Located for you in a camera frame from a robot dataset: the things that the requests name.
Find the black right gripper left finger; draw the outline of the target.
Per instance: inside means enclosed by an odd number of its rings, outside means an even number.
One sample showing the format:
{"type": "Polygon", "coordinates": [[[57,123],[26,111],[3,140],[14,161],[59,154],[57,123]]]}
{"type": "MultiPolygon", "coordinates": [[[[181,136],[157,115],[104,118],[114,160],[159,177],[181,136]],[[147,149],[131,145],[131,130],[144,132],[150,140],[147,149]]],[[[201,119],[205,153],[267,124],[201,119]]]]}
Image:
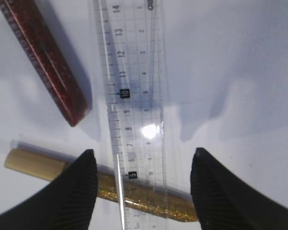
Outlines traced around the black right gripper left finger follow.
{"type": "Polygon", "coordinates": [[[97,192],[97,163],[87,149],[41,191],[0,214],[0,230],[86,230],[97,192]]]}

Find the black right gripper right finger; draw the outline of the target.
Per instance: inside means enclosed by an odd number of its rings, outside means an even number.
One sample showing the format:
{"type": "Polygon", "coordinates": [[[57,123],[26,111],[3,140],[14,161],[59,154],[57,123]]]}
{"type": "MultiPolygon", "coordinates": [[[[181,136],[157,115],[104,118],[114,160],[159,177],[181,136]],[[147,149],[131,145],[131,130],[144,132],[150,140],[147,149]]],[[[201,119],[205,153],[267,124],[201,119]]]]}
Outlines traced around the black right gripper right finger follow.
{"type": "Polygon", "coordinates": [[[288,208],[261,194],[197,148],[191,195],[203,230],[288,230],[288,208]]]}

